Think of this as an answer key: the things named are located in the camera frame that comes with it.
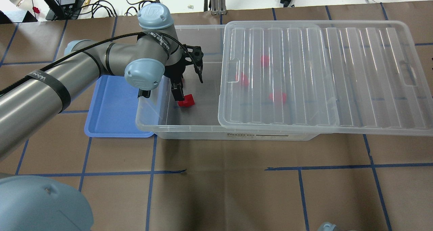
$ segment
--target cardboard surface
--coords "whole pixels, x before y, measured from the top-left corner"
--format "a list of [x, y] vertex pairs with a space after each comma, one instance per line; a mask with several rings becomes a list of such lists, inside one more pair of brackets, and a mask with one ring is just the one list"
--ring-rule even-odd
[[[432, 7], [433, 1], [425, 1], [229, 10], [222, 20], [209, 12], [173, 18], [178, 25], [274, 20], [274, 14], [277, 20], [401, 20], [420, 43], [416, 50], [432, 89]], [[0, 55], [7, 51], [0, 62], [0, 86], [61, 57], [71, 40], [102, 40], [140, 30], [136, 17], [27, 23], [19, 25], [9, 44], [15, 26], [0, 25]], [[136, 38], [118, 42], [135, 43]], [[433, 137], [92, 139], [84, 134], [92, 92], [93, 87], [87, 89], [67, 113], [0, 162], [0, 171], [49, 174], [81, 189], [93, 209], [93, 231], [313, 231], [325, 221], [358, 231], [433, 226]]]

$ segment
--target translucent lid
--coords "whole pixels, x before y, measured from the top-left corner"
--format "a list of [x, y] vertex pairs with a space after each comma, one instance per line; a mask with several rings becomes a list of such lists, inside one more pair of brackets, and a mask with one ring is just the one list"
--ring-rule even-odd
[[399, 21], [233, 21], [218, 121], [302, 133], [433, 135], [433, 99]]

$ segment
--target red object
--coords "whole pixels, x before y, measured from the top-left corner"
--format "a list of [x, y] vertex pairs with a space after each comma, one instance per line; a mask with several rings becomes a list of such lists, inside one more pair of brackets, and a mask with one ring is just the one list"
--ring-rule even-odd
[[239, 80], [241, 86], [249, 86], [248, 77], [244, 73], [240, 73], [240, 75], [236, 75], [236, 79]]
[[188, 94], [185, 96], [185, 100], [180, 100], [178, 101], [178, 105], [180, 107], [190, 107], [192, 105], [194, 105], [194, 98], [192, 97], [192, 94]]
[[262, 64], [263, 67], [269, 67], [269, 56], [268, 55], [263, 55], [260, 58], [260, 63]]
[[273, 102], [283, 102], [283, 104], [285, 104], [287, 100], [287, 94], [281, 91], [271, 93], [269, 94], [269, 99], [272, 100]]
[[36, 14], [40, 14], [40, 10], [38, 9], [38, 8], [36, 8], [36, 7], [33, 7], [33, 11], [36, 13]]

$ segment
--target blue tray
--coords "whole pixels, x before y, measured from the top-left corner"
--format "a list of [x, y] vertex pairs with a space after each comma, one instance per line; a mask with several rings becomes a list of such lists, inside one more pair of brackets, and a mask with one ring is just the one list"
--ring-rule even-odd
[[85, 133], [90, 137], [147, 138], [153, 132], [136, 128], [138, 89], [123, 76], [103, 75], [96, 82]]

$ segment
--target transparent storage box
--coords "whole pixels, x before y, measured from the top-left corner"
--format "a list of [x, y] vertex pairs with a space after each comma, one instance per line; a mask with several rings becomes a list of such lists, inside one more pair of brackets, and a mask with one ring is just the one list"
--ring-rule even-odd
[[204, 83], [192, 68], [184, 76], [196, 105], [179, 107], [164, 80], [140, 99], [139, 129], [168, 139], [433, 135], [433, 100], [404, 23], [234, 21], [223, 30], [178, 27], [205, 53]]

